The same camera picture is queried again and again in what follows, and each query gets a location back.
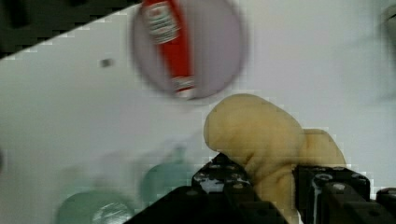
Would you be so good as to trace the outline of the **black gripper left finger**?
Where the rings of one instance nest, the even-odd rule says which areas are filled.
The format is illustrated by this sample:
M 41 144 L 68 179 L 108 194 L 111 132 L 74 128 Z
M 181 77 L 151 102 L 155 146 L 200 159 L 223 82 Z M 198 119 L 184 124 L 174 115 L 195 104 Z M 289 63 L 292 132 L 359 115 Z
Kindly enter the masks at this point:
M 263 201 L 244 168 L 218 154 L 191 178 L 124 224 L 289 224 Z

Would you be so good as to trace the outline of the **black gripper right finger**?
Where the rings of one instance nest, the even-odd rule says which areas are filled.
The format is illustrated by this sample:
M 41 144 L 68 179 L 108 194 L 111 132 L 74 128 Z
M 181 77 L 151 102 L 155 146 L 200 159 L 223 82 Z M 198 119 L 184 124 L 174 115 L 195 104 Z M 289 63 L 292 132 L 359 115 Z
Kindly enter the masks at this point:
M 297 166 L 295 206 L 304 224 L 395 224 L 395 188 L 370 198 L 370 180 L 344 167 Z

